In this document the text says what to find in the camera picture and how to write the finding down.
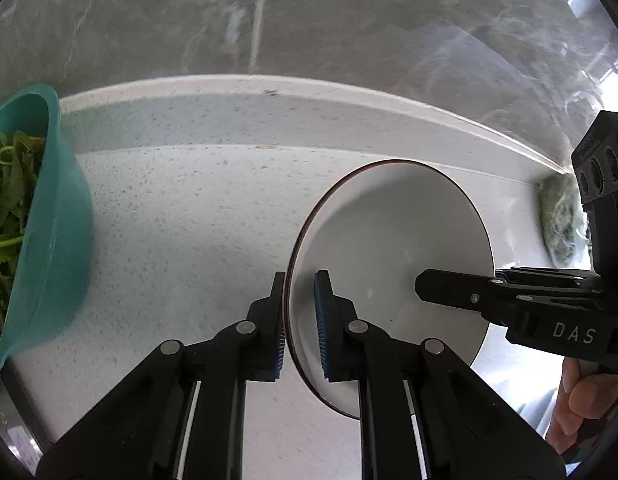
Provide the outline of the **right hand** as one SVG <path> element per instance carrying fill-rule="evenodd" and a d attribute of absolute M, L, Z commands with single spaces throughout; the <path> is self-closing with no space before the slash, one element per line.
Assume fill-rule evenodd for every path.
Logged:
<path fill-rule="evenodd" d="M 547 442 L 559 454 L 573 446 L 585 420 L 600 419 L 618 398 L 618 375 L 584 376 L 578 361 L 565 358 L 558 398 L 546 434 Z"/>

